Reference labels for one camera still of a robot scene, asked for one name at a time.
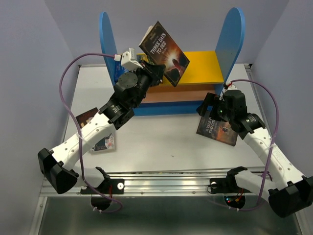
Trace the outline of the Three Days to See book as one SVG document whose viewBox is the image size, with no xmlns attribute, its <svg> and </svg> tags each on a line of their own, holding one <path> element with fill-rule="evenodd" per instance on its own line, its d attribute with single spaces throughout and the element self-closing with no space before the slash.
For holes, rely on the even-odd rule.
<svg viewBox="0 0 313 235">
<path fill-rule="evenodd" d="M 165 66 L 164 76 L 172 86 L 179 84 L 190 60 L 160 22 L 148 28 L 139 48 L 155 65 Z"/>
</svg>

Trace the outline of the A Tale of Two Cities book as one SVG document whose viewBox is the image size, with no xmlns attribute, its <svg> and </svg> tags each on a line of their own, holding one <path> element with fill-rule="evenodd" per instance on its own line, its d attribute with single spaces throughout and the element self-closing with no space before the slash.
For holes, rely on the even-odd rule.
<svg viewBox="0 0 313 235">
<path fill-rule="evenodd" d="M 201 117 L 196 133 L 231 146 L 236 145 L 238 137 L 228 122 L 213 120 L 210 117 L 210 111 L 206 111 Z"/>
</svg>

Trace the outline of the Animal Farm book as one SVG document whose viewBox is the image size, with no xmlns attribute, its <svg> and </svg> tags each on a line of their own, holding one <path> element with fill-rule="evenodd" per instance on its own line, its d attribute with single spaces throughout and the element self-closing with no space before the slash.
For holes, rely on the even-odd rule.
<svg viewBox="0 0 313 235">
<path fill-rule="evenodd" d="M 150 62 L 149 58 L 147 57 L 146 54 L 143 53 L 139 53 L 136 55 L 136 59 L 139 62 L 140 60 L 144 60 L 147 62 Z M 115 61 L 115 67 L 114 67 L 114 82 L 117 83 L 119 77 L 128 72 L 128 70 L 124 67 L 121 66 L 121 62 L 120 61 Z"/>
</svg>

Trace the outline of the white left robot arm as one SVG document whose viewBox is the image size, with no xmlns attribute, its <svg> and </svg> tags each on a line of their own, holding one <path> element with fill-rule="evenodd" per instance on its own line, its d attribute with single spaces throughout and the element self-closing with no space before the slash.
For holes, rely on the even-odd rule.
<svg viewBox="0 0 313 235">
<path fill-rule="evenodd" d="M 84 127 L 64 143 L 38 153 L 41 173 L 58 194 L 72 189 L 85 173 L 74 171 L 77 161 L 96 143 L 113 130 L 118 130 L 133 116 L 146 97 L 148 89 L 158 85 L 163 78 L 165 65 L 152 65 L 141 60 L 139 68 L 122 74 L 114 85 L 114 93 Z"/>
</svg>

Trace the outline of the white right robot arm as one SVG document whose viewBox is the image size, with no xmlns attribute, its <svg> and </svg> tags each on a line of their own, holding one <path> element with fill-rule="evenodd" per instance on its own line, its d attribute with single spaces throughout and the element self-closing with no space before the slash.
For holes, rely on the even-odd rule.
<svg viewBox="0 0 313 235">
<path fill-rule="evenodd" d="M 313 179 L 306 177 L 284 155 L 257 114 L 249 113 L 245 95 L 240 90 L 227 90 L 223 95 L 207 93 L 197 113 L 204 116 L 211 107 L 210 117 L 224 121 L 255 152 L 265 164 L 265 173 L 271 180 L 239 166 L 227 172 L 226 177 L 213 178 L 210 193 L 244 192 L 261 194 L 276 215 L 285 218 L 313 203 Z"/>
</svg>

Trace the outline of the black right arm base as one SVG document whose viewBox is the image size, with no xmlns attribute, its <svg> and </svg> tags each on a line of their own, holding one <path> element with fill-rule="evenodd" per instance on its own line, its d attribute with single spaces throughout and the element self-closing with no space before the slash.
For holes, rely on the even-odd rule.
<svg viewBox="0 0 313 235">
<path fill-rule="evenodd" d="M 207 192 L 210 194 L 235 193 L 235 196 L 224 196 L 224 201 L 230 209 L 242 210 L 246 203 L 245 193 L 250 193 L 249 190 L 239 187 L 235 181 L 235 176 L 242 171 L 247 171 L 247 168 L 239 166 L 229 170 L 225 177 L 211 178 L 206 188 Z"/>
</svg>

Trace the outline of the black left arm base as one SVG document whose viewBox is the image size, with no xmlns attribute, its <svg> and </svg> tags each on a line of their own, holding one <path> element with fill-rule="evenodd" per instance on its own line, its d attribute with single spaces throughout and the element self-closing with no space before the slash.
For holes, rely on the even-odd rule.
<svg viewBox="0 0 313 235">
<path fill-rule="evenodd" d="M 87 168 L 82 170 L 78 186 L 83 195 L 95 195 L 90 198 L 94 211 L 99 213 L 118 212 L 123 208 L 122 202 L 113 198 L 114 194 L 123 194 L 125 180 L 112 179 L 102 168 Z"/>
</svg>

